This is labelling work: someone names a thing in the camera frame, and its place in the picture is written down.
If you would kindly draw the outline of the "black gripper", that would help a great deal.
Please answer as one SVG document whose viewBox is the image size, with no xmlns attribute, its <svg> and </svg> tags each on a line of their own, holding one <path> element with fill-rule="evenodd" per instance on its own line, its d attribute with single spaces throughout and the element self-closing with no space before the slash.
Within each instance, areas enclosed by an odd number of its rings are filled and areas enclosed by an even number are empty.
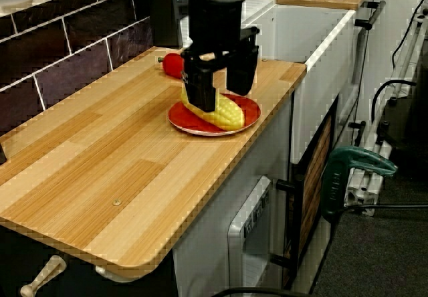
<svg viewBox="0 0 428 297">
<path fill-rule="evenodd" d="M 247 95 L 253 85 L 259 47 L 259 29 L 241 27 L 245 0 L 189 0 L 189 37 L 183 82 L 190 104 L 203 112 L 216 107 L 213 73 L 227 68 L 226 88 Z"/>
</svg>

